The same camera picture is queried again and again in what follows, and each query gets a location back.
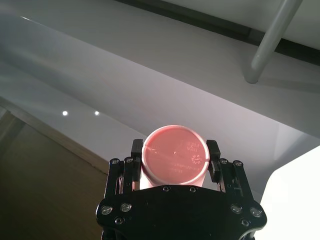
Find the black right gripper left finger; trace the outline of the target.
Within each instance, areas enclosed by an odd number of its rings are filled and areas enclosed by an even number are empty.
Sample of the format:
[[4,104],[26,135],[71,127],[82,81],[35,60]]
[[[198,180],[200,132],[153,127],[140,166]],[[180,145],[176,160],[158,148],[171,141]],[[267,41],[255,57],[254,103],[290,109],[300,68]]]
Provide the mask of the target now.
[[143,140],[134,139],[130,156],[124,160],[112,158],[109,161],[104,198],[120,194],[130,194],[134,189],[134,182],[138,182],[142,170]]

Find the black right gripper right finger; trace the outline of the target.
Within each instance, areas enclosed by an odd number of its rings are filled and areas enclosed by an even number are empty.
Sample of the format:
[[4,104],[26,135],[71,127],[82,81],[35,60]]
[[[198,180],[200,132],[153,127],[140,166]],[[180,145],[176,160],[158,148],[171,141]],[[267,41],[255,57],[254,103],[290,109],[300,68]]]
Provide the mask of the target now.
[[245,173],[244,164],[235,160],[229,162],[221,158],[218,143],[207,140],[209,150],[209,167],[211,181],[218,190],[205,190],[205,199],[213,203],[251,203],[254,197]]

